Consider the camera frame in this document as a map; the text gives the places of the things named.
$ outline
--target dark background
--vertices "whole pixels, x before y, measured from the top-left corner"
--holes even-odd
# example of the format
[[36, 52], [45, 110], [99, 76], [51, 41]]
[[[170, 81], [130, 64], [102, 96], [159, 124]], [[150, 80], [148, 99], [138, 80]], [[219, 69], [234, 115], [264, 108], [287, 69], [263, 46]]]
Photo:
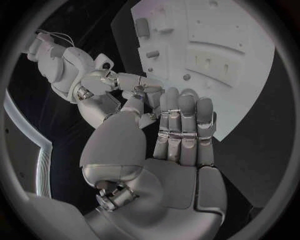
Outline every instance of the dark background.
[[[9, 34], [14, 24], [22, 17], [26, 9], [34, 3], [35, 1], [33, 0], [26, 2], [7, 0], [0, 3], [0, 26], [2, 32], [0, 44], [3, 43], [5, 36]], [[56, 32], [61, 31], [72, 35], [76, 46], [87, 51], [93, 58], [96, 57], [96, 53], [107, 54], [114, 60], [115, 70], [122, 72], [124, 71], [124, 66], [118, 53], [113, 33], [111, 32], [110, 25], [104, 23], [111, 22], [114, 14], [123, 3], [124, 1], [120, 0], [91, 0], [88, 3], [84, 0], [71, 1], [70, 5], [62, 9], [60, 15], [61, 19], [57, 17], [49, 19], [47, 25], [43, 26], [43, 28], [48, 31], [53, 29]], [[298, 9], [300, 4], [298, 1], [275, 0], [268, 1], [268, 3], [280, 15], [281, 19], [284, 20], [287, 27], [291, 29], [294, 37], [299, 40], [300, 17], [298, 15]], [[80, 9], [80, 14], [86, 15], [84, 24], [76, 22], [76, 13], [79, 14], [78, 9]], [[72, 34], [68, 32], [70, 26], [75, 26], [72, 27]], [[18, 106], [26, 116], [31, 116], [30, 122], [53, 142], [53, 159], [61, 159], [66, 154], [73, 154], [68, 158], [70, 162], [64, 162], [64, 164], [62, 164], [61, 161], [52, 162], [51, 170], [56, 170], [56, 172], [55, 177], [51, 178], [51, 186], [59, 186], [59, 188], [53, 187], [51, 189], [52, 194], [56, 199], [77, 206], [83, 214], [87, 213], [97, 204], [95, 202], [95, 191], [88, 187], [82, 179], [82, 174], [77, 167], [78, 164], [71, 164], [71, 161], [80, 155], [82, 149], [79, 146], [82, 146], [81, 143], [87, 140], [93, 129], [82, 120], [76, 106], [70, 107], [67, 102], [49, 90], [47, 81], [40, 81], [38, 85], [37, 82], [20, 81], [19, 79], [22, 78], [22, 71], [24, 71], [24, 69], [33, 69], [36, 67], [33, 62], [27, 61], [24, 56], [22, 56], [20, 61], [22, 64], [18, 64], [9, 89], [13, 93], [13, 96], [16, 97], [15, 101], [18, 102]], [[29, 74], [31, 75], [31, 79], [36, 79], [38, 78], [37, 75], [39, 72], [31, 71]], [[272, 95], [270, 92], [272, 91], [271, 89], [273, 89], [272, 87], [274, 86], [266, 86], [263, 93], [268, 94], [262, 95], [260, 98], [264, 98], [264, 96], [266, 98], [266, 96]], [[31, 90], [31, 95], [25, 94], [25, 89]], [[255, 109], [252, 109], [252, 112], [250, 112], [247, 117], [250, 118], [251, 114], [254, 114], [254, 110]], [[146, 129], [145, 131], [146, 134], [149, 134], [154, 130]], [[227, 220], [216, 239], [225, 239], [225, 236], [229, 237], [247, 224], [260, 210], [253, 208], [226, 178], [225, 183], [229, 197], [228, 214]], [[299, 200], [300, 192], [298, 191], [282, 218], [263, 239], [274, 239], [274, 237], [286, 233], [289, 233], [288, 235], [293, 236], [293, 238], [297, 238], [297, 236], [298, 238], [300, 237], [296, 225], [297, 221], [294, 220], [299, 214]], [[15, 216], [5, 196], [1, 193], [0, 237], [3, 239], [21, 239], [25, 236], [32, 239], [34, 238], [33, 234]]]

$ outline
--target wire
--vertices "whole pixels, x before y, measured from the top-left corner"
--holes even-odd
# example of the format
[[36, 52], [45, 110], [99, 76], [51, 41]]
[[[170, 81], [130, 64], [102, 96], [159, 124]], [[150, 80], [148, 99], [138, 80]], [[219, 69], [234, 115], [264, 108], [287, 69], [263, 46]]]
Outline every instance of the wire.
[[38, 30], [36, 30], [36, 31], [37, 31], [37, 32], [40, 32], [40, 33], [44, 33], [44, 34], [49, 34], [49, 35], [54, 36], [54, 37], [57, 37], [57, 38], [59, 38], [59, 39], [63, 39], [63, 40], [65, 40], [66, 42], [68, 42], [69, 44], [71, 44], [73, 47], [75, 47], [75, 44], [74, 44], [73, 39], [72, 39], [68, 34], [65, 34], [65, 33], [62, 33], [62, 32], [51, 32], [51, 31], [46, 31], [46, 30], [43, 30], [43, 29], [38, 29]]

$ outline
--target cable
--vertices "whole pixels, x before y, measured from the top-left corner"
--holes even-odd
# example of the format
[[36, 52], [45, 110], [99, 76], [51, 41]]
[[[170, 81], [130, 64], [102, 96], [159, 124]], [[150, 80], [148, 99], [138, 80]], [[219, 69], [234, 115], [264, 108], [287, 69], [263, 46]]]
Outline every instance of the cable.
[[65, 33], [62, 33], [62, 32], [50, 32], [50, 31], [46, 31], [46, 30], [43, 30], [43, 29], [38, 29], [36, 30], [37, 32], [40, 32], [40, 33], [44, 33], [44, 34], [49, 34], [51, 36], [54, 36], [54, 37], [57, 37], [59, 39], [63, 39], [65, 40], [66, 42], [68, 42], [69, 44], [71, 44], [73, 47], [75, 47], [75, 44], [74, 44], [74, 41], [73, 39], [68, 35], [68, 34], [65, 34]]

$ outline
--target humanoid robot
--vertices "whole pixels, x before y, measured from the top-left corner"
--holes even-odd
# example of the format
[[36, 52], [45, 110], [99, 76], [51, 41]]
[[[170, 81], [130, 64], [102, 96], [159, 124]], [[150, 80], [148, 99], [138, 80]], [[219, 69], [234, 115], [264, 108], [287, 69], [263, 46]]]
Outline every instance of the humanoid robot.
[[[227, 209], [214, 166], [217, 114], [210, 98], [181, 93], [157, 80], [115, 73], [104, 54], [93, 60], [50, 34], [34, 35], [27, 58], [53, 91], [77, 104], [95, 128], [80, 159], [85, 181], [99, 190], [86, 218], [104, 239], [212, 239]], [[121, 106], [110, 92], [122, 90]], [[152, 112], [144, 113], [144, 104]], [[160, 120], [153, 158], [142, 129]]]

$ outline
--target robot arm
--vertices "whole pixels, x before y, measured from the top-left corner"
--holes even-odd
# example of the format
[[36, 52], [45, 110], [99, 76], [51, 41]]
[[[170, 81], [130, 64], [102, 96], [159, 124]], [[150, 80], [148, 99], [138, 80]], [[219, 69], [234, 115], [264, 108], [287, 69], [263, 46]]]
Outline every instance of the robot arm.
[[162, 83], [142, 76], [115, 73], [114, 62], [104, 54], [93, 60], [77, 47], [63, 47], [46, 33], [39, 33], [27, 50], [27, 58], [37, 62], [38, 70], [47, 78], [54, 92], [66, 101], [77, 104], [82, 117], [95, 129], [120, 110], [120, 103], [109, 92], [123, 90], [127, 99], [143, 87], [146, 103], [153, 113], [143, 115], [140, 127], [153, 122], [159, 115]]

